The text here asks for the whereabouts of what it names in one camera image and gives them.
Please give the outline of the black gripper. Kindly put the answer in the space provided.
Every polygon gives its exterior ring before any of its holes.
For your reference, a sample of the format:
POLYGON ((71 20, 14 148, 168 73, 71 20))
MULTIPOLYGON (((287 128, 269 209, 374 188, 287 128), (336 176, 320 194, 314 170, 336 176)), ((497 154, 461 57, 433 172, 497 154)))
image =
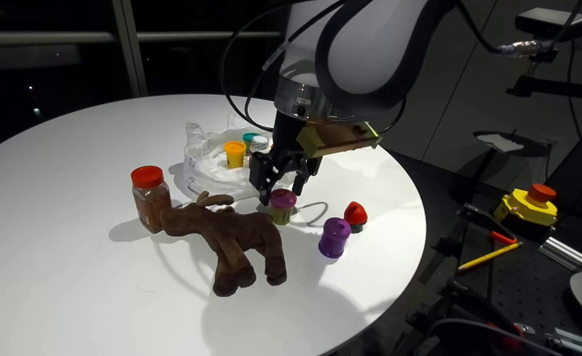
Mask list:
POLYGON ((299 198, 310 176, 318 172, 320 160, 309 158, 297 136, 305 122, 301 118, 275 115, 273 146, 267 152, 255 152, 249 160, 249 182, 257 190, 263 205, 269 204, 275 182, 287 174, 297 172, 293 180, 293 194, 299 198))

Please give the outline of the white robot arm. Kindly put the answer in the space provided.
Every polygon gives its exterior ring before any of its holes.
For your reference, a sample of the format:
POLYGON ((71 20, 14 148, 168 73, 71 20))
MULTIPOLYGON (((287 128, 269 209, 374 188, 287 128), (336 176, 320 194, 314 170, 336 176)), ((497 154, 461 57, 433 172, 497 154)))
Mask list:
POLYGON ((433 31, 461 0, 307 0, 275 59, 273 146, 249 162, 261 202, 293 174, 301 192, 332 152, 374 146, 376 120, 413 87, 433 31))

